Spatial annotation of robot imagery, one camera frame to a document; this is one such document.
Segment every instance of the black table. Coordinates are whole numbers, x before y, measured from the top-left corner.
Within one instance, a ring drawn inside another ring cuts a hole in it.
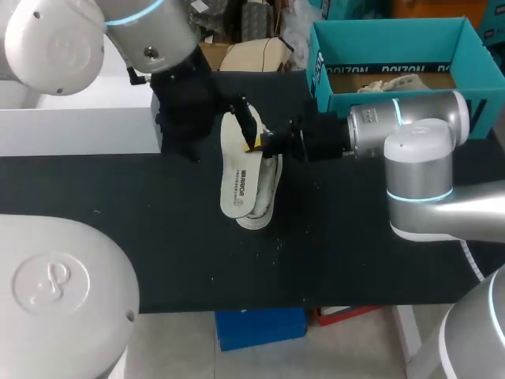
[[[218,78],[247,93],[270,129],[309,96],[303,73]],[[200,163],[160,155],[2,158],[0,213],[64,217],[109,235],[137,272],[143,313],[456,302],[477,284],[457,242],[393,234],[382,159],[288,160],[271,224],[242,229],[219,209],[219,121],[199,146]],[[457,185],[505,178],[493,138],[469,141],[454,163]],[[469,245],[485,275],[505,263],[505,246]]]

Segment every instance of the insole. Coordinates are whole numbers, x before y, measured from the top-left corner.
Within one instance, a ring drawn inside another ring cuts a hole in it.
[[[263,132],[260,115],[249,105],[256,120],[256,135]],[[221,181],[221,210],[231,219],[246,217],[254,209],[262,152],[246,152],[247,144],[237,119],[230,112],[221,123],[223,151],[223,180]]]

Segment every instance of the tile floor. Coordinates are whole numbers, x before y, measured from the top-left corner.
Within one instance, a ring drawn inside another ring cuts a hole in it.
[[[424,336],[443,316],[440,306],[415,312]],[[139,317],[124,378],[404,379],[404,365],[390,308],[324,328],[311,324],[302,339],[226,353],[213,313],[172,313]]]

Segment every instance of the blue box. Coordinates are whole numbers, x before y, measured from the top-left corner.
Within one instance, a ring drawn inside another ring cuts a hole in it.
[[[312,26],[307,82],[320,111],[428,91],[334,94],[332,73],[450,73],[469,106],[471,138],[485,138],[505,101],[505,78],[465,18],[321,21]]]
[[[477,32],[485,46],[505,41],[505,0],[489,0]]]
[[[303,337],[307,319],[302,308],[215,312],[221,351]]]
[[[376,0],[309,0],[322,9],[324,20],[360,20],[372,17]]]

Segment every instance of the teal cardboard box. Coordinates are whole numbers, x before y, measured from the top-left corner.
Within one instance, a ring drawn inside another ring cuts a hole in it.
[[[319,111],[336,111],[339,117],[345,117],[356,104],[429,92],[334,93],[332,84],[345,73],[361,77],[374,74],[374,81],[384,74],[402,73],[419,73],[421,79],[425,73],[431,79],[437,75],[444,80],[449,77],[454,85],[449,88],[465,96],[472,138],[488,135],[505,101],[505,78],[465,18],[314,23],[306,75]]]
[[[505,0],[489,0],[478,33],[485,46],[505,42]]]
[[[373,14],[377,0],[309,0],[309,2],[321,8],[324,20],[358,20],[375,18],[368,15]]]

